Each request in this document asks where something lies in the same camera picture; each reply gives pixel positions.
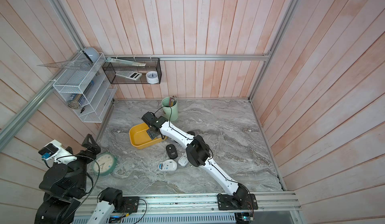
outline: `gray marble surface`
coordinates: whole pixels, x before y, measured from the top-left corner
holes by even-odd
[[[129,130],[142,123],[147,111],[156,111],[160,101],[118,101],[100,141],[102,152],[118,159],[115,170],[101,176],[93,194],[107,187],[123,194],[223,192],[204,170],[190,163],[178,164],[175,172],[160,172],[158,164],[168,159],[166,145],[174,144],[178,158],[184,149],[171,139],[141,150],[130,143]],[[247,100],[180,100],[179,118],[173,124],[201,135],[214,152],[214,159],[233,179],[250,191],[279,191],[281,185],[266,144]]]

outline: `white calculator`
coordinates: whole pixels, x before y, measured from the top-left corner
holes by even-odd
[[[135,71],[117,71],[116,75],[132,80],[138,80],[140,77],[142,77],[142,74],[140,72]]]

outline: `white wire shelf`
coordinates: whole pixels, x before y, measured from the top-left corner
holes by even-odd
[[[84,58],[86,58],[84,54],[79,54],[75,60],[84,61]],[[83,93],[104,61],[104,54],[100,53],[98,60],[90,71],[66,69],[55,81],[54,88],[59,93]]]
[[[104,119],[105,114],[107,113],[108,106],[113,96],[115,95],[117,89],[118,88],[116,85],[114,86],[114,88],[106,89],[95,111],[80,117],[80,119],[83,122],[101,123]]]
[[[108,86],[110,83],[107,80],[104,80],[102,84],[99,86],[97,92],[95,93],[92,101],[90,104],[84,106],[84,110],[82,111],[82,108],[79,108],[78,110],[74,110],[77,116],[82,117],[84,115],[87,115],[91,112],[96,111],[96,108],[98,107],[100,101],[103,98],[104,93],[107,91]]]
[[[93,100],[93,98],[96,95],[99,87],[101,86],[101,84],[105,80],[105,75],[104,74],[99,74],[98,76],[95,76],[92,80],[93,80],[94,84],[85,93],[85,95],[83,93],[83,96],[85,97],[85,100],[84,100],[84,103],[81,105],[81,108],[83,106],[88,105]],[[68,99],[72,95],[72,93],[61,93],[61,92],[59,92],[59,94],[62,96],[63,99],[65,99],[65,101],[68,101]]]

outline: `wall shelf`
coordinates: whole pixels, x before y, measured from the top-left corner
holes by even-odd
[[[159,58],[122,58],[119,57],[117,59],[123,59],[123,60],[130,60],[135,61],[139,63],[146,63],[146,66],[144,67],[134,67],[129,66],[126,64],[121,63],[109,63],[105,62],[103,64],[103,71],[105,72],[108,80],[111,84],[149,84],[146,79],[146,73],[150,71],[156,71],[158,73],[158,79],[159,82],[157,84],[160,84],[162,79],[162,71],[161,71],[161,64],[159,62]],[[120,77],[116,75],[116,72],[118,71],[135,71],[142,74],[142,77],[140,77],[138,80],[131,80],[125,77]]]
[[[84,103],[79,109],[73,111],[83,122],[101,123],[106,112],[105,106],[109,106],[117,90],[117,86],[108,88],[110,83],[103,73],[96,75],[105,61],[104,54],[100,53],[94,65],[84,54],[79,54],[75,60],[89,64],[90,70],[66,69],[53,86],[65,101],[68,101],[74,93],[83,94]],[[91,81],[93,85],[84,92]]]

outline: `yellow bowl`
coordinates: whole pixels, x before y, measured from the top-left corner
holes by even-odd
[[[150,136],[148,136],[146,132],[148,129],[149,127],[146,123],[135,125],[130,129],[130,141],[132,146],[137,149],[143,149],[163,141],[162,138],[155,138],[151,140]]]

